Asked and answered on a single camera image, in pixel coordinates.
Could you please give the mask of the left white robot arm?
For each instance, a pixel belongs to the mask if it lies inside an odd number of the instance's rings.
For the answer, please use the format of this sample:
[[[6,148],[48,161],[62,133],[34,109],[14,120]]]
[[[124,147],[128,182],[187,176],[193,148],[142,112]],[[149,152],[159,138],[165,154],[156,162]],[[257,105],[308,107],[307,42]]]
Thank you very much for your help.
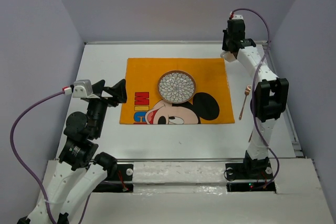
[[[88,203],[93,190],[105,179],[113,178],[117,171],[117,159],[105,152],[97,153],[98,145],[94,141],[101,136],[107,109],[126,103],[126,80],[122,79],[112,87],[107,87],[104,80],[94,84],[90,80],[78,80],[45,100],[60,95],[86,101],[87,110],[73,112],[67,117],[66,142],[47,187],[17,151],[13,151],[42,193],[34,210],[18,223],[70,223],[81,204]]]

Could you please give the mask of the floral patterned plate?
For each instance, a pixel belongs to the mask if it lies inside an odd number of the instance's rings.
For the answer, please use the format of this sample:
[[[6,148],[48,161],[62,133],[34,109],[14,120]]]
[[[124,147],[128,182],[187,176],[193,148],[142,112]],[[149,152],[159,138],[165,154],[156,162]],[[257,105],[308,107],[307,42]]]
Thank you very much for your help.
[[[159,78],[157,88],[164,101],[181,104],[188,102],[194,96],[196,82],[189,73],[182,70],[172,70]]]

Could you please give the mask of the copper fork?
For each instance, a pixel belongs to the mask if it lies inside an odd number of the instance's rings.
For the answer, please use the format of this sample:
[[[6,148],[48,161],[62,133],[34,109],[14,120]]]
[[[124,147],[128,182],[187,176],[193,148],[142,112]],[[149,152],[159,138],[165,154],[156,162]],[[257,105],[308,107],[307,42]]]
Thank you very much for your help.
[[[242,104],[242,108],[240,110],[240,114],[239,114],[239,117],[238,119],[241,120],[242,117],[243,117],[243,113],[244,113],[244,108],[245,108],[245,104],[246,104],[246,100],[247,100],[247,97],[249,96],[250,92],[251,92],[251,88],[252,86],[251,85],[248,85],[244,91],[244,100],[243,100],[243,104]]]

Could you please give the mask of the white ceramic mug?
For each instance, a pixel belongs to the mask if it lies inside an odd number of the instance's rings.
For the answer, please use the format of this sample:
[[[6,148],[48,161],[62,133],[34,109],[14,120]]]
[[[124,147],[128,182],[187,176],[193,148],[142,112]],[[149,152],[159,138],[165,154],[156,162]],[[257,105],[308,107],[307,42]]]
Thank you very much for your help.
[[[220,56],[227,62],[233,62],[236,60],[236,56],[229,51],[223,51]]]

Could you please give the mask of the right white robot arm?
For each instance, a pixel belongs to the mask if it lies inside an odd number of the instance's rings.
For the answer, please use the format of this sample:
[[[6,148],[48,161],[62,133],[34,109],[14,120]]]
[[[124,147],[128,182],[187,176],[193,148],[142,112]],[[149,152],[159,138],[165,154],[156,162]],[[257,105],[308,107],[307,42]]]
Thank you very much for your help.
[[[253,80],[250,109],[254,120],[243,161],[226,164],[224,176],[230,182],[257,179],[270,166],[269,154],[273,152],[269,147],[270,139],[276,121],[286,109],[289,82],[268,67],[256,43],[245,37],[245,22],[241,15],[233,14],[223,33],[221,57],[226,61],[237,60]]]

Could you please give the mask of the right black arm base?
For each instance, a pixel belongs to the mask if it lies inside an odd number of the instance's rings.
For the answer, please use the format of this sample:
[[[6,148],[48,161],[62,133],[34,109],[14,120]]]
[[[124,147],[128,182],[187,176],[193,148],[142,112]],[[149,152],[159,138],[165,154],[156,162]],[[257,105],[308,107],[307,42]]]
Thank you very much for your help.
[[[275,177],[268,157],[252,159],[246,152],[241,162],[226,163],[223,175],[230,189],[239,184],[249,191],[275,189]]]

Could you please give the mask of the yellow cartoon cloth napkin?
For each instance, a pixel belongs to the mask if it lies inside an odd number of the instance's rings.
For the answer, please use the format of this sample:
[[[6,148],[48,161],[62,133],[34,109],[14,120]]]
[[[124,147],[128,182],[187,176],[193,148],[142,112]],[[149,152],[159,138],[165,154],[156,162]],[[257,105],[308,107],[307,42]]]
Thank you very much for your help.
[[[182,102],[160,96],[165,75],[186,75],[191,94]],[[235,122],[225,63],[220,58],[129,58],[126,70],[128,100],[120,124],[231,124]]]

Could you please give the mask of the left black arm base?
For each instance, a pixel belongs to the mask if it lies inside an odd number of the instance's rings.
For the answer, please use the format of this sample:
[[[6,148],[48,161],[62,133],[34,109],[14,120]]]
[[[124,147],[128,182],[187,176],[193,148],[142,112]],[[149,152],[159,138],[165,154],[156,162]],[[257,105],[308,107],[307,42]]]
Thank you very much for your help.
[[[132,193],[133,164],[118,164],[117,170],[105,178],[94,190],[94,193]]]

